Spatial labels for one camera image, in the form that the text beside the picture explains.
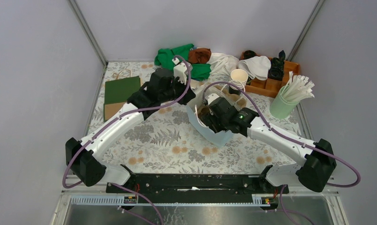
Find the wooden box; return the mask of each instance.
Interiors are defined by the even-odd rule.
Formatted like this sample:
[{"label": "wooden box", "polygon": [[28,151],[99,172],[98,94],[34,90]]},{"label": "wooden box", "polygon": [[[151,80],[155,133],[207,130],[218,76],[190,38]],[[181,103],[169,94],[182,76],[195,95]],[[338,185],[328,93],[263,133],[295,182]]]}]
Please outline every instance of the wooden box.
[{"label": "wooden box", "polygon": [[281,89],[281,87],[285,86],[286,83],[289,81],[290,71],[293,71],[293,75],[299,75],[301,73],[300,64],[285,60],[285,66],[283,68],[284,75],[282,81],[277,81],[273,79],[261,81],[255,78],[251,81],[250,85],[245,86],[246,92],[275,98],[278,95],[278,92]]}]

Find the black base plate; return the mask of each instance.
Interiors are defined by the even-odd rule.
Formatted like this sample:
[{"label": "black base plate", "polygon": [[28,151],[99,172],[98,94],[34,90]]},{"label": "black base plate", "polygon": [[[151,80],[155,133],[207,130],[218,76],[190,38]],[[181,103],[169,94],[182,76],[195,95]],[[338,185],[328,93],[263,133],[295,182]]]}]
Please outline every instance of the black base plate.
[{"label": "black base plate", "polygon": [[[154,173],[133,173],[124,187],[130,190],[140,187],[139,193],[153,203],[251,203],[252,194],[273,195],[275,189],[279,193],[282,188],[273,187],[256,175]],[[126,191],[107,185],[106,193]],[[283,193],[289,193],[288,187]],[[139,203],[147,202],[139,198]]]}]

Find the gray wall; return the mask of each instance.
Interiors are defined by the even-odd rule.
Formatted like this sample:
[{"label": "gray wall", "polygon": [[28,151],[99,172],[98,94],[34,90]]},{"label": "gray wall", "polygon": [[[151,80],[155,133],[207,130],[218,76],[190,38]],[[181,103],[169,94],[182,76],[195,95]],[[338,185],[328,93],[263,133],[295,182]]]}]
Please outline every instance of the gray wall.
[{"label": "gray wall", "polygon": [[49,224],[101,76],[66,0],[0,0],[0,224]]},{"label": "gray wall", "polygon": [[194,43],[235,56],[288,55],[317,0],[77,0],[106,58],[154,60]]},{"label": "gray wall", "polygon": [[[326,1],[295,61],[315,83],[304,108],[316,140],[362,175],[341,190],[350,224],[377,224],[377,0]],[[355,180],[342,164],[334,175]]]}]

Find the white cup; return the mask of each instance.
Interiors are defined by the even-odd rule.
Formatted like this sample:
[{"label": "white cup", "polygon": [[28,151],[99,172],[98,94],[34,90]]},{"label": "white cup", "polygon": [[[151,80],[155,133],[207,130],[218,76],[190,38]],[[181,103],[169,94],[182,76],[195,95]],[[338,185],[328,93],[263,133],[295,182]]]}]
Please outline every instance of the white cup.
[{"label": "white cup", "polygon": [[[240,89],[244,90],[246,82],[248,81],[248,77],[249,77],[248,73],[244,71],[243,69],[234,69],[229,76],[229,82],[235,84]],[[230,94],[238,94],[238,95],[241,93],[238,89],[232,86],[230,86],[229,92]]]}]

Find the pile of clothes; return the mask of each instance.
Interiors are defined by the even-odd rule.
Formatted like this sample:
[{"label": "pile of clothes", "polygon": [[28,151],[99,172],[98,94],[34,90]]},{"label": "pile of clothes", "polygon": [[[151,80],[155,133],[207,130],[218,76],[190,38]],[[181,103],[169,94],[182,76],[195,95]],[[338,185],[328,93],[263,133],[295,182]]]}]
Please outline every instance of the pile of clothes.
[{"label": "pile of clothes", "polygon": [[232,55],[212,53],[208,48],[195,48],[193,44],[183,45],[173,49],[160,49],[155,57],[155,65],[162,66],[173,71],[175,64],[174,55],[181,55],[191,63],[192,79],[202,81],[210,75],[230,75],[236,69],[245,70],[250,81],[257,78],[266,80],[272,78],[282,80],[285,52],[281,51],[278,58],[269,60],[266,56],[258,56],[254,51],[245,51],[240,60]]}]

